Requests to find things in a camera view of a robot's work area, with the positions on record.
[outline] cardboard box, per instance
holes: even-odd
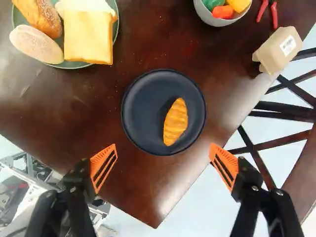
[[[252,54],[252,61],[261,63],[259,71],[274,74],[286,67],[301,50],[302,44],[294,26],[279,27]]]

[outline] white label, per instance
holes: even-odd
[[[295,47],[296,47],[296,42],[292,35],[289,35],[285,39],[285,41],[283,41],[280,44],[280,48],[283,51],[285,57],[289,55],[293,51],[293,49],[295,49]]]

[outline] screw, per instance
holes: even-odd
[[[277,195],[280,195],[280,196],[283,196],[282,191],[281,191],[281,190],[279,190],[279,189],[278,189],[278,190],[276,190],[276,194],[277,194]]]
[[[72,187],[72,188],[70,189],[70,192],[71,192],[71,193],[73,193],[74,191],[76,191],[76,187]]]
[[[256,191],[256,192],[259,191],[257,186],[251,186],[251,188],[252,188],[253,191]]]

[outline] white bowl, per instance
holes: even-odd
[[[216,27],[227,26],[239,20],[247,13],[247,11],[250,9],[250,6],[252,4],[252,1],[251,1],[249,6],[241,13],[235,12],[233,19],[221,19],[221,18],[213,17],[212,13],[210,12],[210,10],[206,8],[202,0],[193,0],[193,2],[194,2],[194,7],[197,11],[197,14],[201,18],[201,20],[204,21],[207,25],[216,26]]]

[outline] floor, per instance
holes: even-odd
[[[304,40],[303,49],[316,47],[315,39],[316,25],[314,25],[308,37]],[[315,65],[316,57],[291,62],[282,72],[282,75],[287,79],[292,79],[315,69]],[[316,96],[316,77],[298,85],[311,95]],[[266,95],[262,100],[308,107],[304,101],[286,89]],[[264,126],[258,126],[259,122],[264,124]],[[242,125],[254,143],[290,135],[312,127],[311,124],[304,122],[252,117],[246,118]],[[281,187],[286,180],[304,144],[305,141],[301,141],[259,152],[278,187]],[[241,146],[244,146],[244,143],[239,134],[235,132],[226,144],[225,149]],[[0,136],[0,157],[20,151],[18,147]],[[249,154],[244,156],[255,166]],[[221,237],[229,236],[238,208],[239,205],[230,196],[218,173],[209,165],[158,229],[152,229],[115,207],[111,208],[105,224],[118,231],[118,236],[120,237]],[[315,236],[315,223],[316,210],[303,223],[306,237]],[[262,214],[259,215],[254,236],[268,236],[265,219]]]

